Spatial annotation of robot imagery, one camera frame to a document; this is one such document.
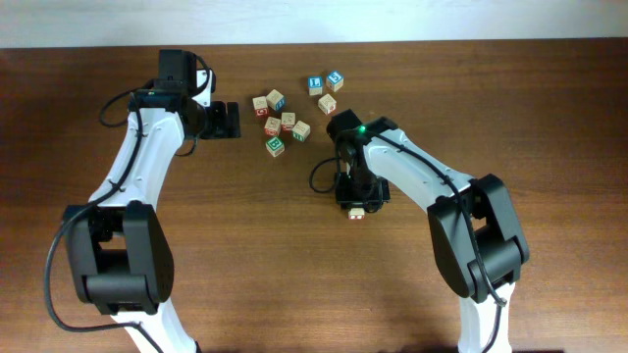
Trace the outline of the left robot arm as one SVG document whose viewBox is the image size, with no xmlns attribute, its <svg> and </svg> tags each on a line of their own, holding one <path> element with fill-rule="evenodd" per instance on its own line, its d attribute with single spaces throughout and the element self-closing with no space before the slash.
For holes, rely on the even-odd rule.
<svg viewBox="0 0 628 353">
<path fill-rule="evenodd" d="M 71 205 L 53 243 L 66 245 L 78 299 L 112 318 L 141 352 L 197 352 L 174 308 L 174 257 L 156 215 L 186 141 L 240 136 L 235 102 L 212 100 L 216 77 L 189 51 L 162 49 L 158 75 L 124 92 L 129 115 L 110 172 L 84 205 Z"/>
</svg>

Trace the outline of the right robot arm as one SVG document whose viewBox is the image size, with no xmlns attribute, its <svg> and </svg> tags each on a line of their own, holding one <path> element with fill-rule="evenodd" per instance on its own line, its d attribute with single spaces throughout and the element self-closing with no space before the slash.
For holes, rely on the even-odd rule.
<svg viewBox="0 0 628 353">
<path fill-rule="evenodd" d="M 333 116 L 331 188 L 352 219 L 376 213 L 395 185 L 427 217 L 438 270 L 460 303 L 460 352 L 509 352 L 510 297 L 530 258 L 505 184 L 458 172 L 417 147 L 392 120 Z"/>
</svg>

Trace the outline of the red sided number block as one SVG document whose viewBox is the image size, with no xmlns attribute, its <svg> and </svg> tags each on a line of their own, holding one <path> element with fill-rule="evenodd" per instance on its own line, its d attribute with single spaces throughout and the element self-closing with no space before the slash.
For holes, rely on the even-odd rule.
<svg viewBox="0 0 628 353">
<path fill-rule="evenodd" d="M 365 210 L 363 208 L 351 208 L 347 215 L 350 220 L 362 220 L 365 217 Z"/>
</svg>

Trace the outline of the green B block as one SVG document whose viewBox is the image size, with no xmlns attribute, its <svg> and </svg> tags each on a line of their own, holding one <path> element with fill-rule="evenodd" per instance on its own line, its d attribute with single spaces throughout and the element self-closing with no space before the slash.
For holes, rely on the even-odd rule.
<svg viewBox="0 0 628 353">
<path fill-rule="evenodd" d="M 268 139 L 265 146 L 269 154 L 273 157 L 278 157 L 286 149 L 284 142 L 278 136 L 273 136 Z"/>
</svg>

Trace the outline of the green sided letter block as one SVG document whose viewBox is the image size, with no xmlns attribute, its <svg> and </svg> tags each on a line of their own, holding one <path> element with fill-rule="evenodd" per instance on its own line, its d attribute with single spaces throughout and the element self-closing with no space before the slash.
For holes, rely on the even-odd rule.
<svg viewBox="0 0 628 353">
<path fill-rule="evenodd" d="M 298 121 L 292 128 L 292 136 L 301 142 L 304 142 L 311 132 L 311 127 L 303 121 Z"/>
</svg>

